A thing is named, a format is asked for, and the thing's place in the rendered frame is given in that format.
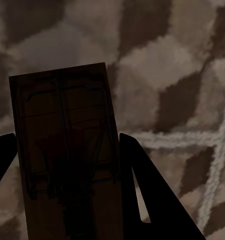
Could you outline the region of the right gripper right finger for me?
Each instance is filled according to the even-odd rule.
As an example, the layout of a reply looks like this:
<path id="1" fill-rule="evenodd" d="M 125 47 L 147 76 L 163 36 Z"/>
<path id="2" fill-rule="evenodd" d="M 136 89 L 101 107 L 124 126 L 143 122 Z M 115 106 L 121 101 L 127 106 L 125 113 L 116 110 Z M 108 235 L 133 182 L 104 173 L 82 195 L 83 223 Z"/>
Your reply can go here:
<path id="1" fill-rule="evenodd" d="M 206 240 L 132 136 L 119 134 L 124 240 Z M 141 221 L 132 168 L 151 223 Z"/>

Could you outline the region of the mousetrap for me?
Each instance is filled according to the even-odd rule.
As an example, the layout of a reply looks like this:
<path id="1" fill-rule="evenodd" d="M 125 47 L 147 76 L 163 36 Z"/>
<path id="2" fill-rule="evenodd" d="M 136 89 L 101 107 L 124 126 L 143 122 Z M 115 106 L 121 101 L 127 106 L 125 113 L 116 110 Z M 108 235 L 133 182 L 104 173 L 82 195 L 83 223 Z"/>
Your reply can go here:
<path id="1" fill-rule="evenodd" d="M 8 78 L 28 240 L 124 240 L 105 62 Z"/>

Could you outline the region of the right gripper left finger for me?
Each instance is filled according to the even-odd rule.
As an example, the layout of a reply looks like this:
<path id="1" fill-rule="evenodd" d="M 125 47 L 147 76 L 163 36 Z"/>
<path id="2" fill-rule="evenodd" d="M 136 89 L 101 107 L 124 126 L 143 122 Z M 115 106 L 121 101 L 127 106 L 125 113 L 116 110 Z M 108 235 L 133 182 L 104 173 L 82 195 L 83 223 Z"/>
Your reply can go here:
<path id="1" fill-rule="evenodd" d="M 15 134 L 9 133 L 0 136 L 0 181 L 17 153 L 18 147 Z"/>

